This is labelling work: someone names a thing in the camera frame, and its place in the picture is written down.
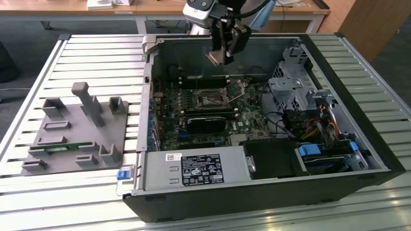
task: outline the gray floor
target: gray floor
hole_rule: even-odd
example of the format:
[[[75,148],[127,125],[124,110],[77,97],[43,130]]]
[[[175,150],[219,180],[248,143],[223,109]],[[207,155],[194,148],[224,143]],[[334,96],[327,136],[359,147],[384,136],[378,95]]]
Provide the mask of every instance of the gray floor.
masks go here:
[[[0,89],[29,88],[35,82],[43,64],[52,51],[59,35],[69,34],[133,34],[136,24],[132,21],[97,22],[52,22],[52,30],[44,30],[40,22],[0,22],[0,41],[20,68],[20,77],[4,84]],[[147,23],[148,33],[183,33],[185,23],[181,21],[175,28],[176,21],[164,23],[156,28]],[[372,66],[392,86],[394,90],[411,104],[411,18],[400,28],[400,33],[392,38]],[[28,91],[0,91],[0,139],[7,132]]]

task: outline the slotted aluminum platform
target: slotted aluminum platform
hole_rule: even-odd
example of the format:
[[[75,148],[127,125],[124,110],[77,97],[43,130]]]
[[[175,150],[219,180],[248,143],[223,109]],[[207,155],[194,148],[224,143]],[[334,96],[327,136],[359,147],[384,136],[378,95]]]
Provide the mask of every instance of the slotted aluminum platform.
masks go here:
[[[384,230],[411,225],[410,108],[344,38],[311,35],[338,76],[407,173],[338,202],[274,210],[144,223],[116,191],[117,170],[21,177],[21,161],[44,116],[44,98],[79,103],[69,88],[87,81],[100,102],[120,95],[131,103],[124,166],[136,162],[137,123],[143,83],[140,35],[77,35],[60,40],[0,145],[1,230]],[[326,82],[319,73],[322,85]]]

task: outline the white label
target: white label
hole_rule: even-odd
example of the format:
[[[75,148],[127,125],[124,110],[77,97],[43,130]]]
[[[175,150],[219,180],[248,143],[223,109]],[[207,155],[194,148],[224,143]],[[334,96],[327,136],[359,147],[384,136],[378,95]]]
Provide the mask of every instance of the white label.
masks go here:
[[[223,175],[214,175],[214,176],[210,176],[211,179],[222,179],[223,178]]]
[[[59,152],[59,151],[67,151],[67,148],[65,147],[61,147],[61,148],[49,148],[49,149],[45,149],[47,152]]]
[[[181,154],[180,153],[165,154],[165,161],[175,161],[175,160],[181,160]]]
[[[124,6],[129,6],[132,2],[133,0],[112,0],[112,3],[115,5],[124,5]]]
[[[133,12],[132,11],[115,11],[115,13],[117,13],[117,14],[132,14]]]
[[[187,76],[187,79],[200,79],[203,76]]]
[[[184,169],[184,171],[183,171],[183,176],[191,176],[191,171],[189,171],[189,169]]]

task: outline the wooden table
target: wooden table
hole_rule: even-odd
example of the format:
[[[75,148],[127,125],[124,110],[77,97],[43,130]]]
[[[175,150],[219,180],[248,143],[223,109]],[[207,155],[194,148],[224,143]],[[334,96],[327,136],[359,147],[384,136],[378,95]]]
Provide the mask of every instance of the wooden table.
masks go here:
[[[276,7],[270,20],[310,21],[308,33],[318,31],[330,10],[320,9],[312,0],[307,5],[283,9]],[[147,34],[148,20],[184,20],[185,0],[135,0],[131,6],[113,6],[112,9],[87,10],[87,0],[0,0],[0,20],[9,21],[93,21],[133,20],[140,34]]]

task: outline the table leg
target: table leg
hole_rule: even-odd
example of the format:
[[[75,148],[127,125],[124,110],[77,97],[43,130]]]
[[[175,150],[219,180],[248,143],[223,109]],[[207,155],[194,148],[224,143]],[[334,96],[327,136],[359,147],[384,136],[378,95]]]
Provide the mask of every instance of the table leg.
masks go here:
[[[324,19],[323,14],[314,16],[314,19],[311,20],[310,25],[307,27],[306,33],[316,33],[319,31],[323,19]]]
[[[136,25],[137,25],[139,34],[147,34],[145,21],[147,21],[145,16],[136,16],[135,17],[135,22],[136,22]]]
[[[160,20],[155,20],[153,22],[155,22],[155,27],[161,28]]]
[[[43,28],[45,30],[51,30],[52,27],[51,27],[51,22],[49,21],[40,21],[41,25],[43,25]]]

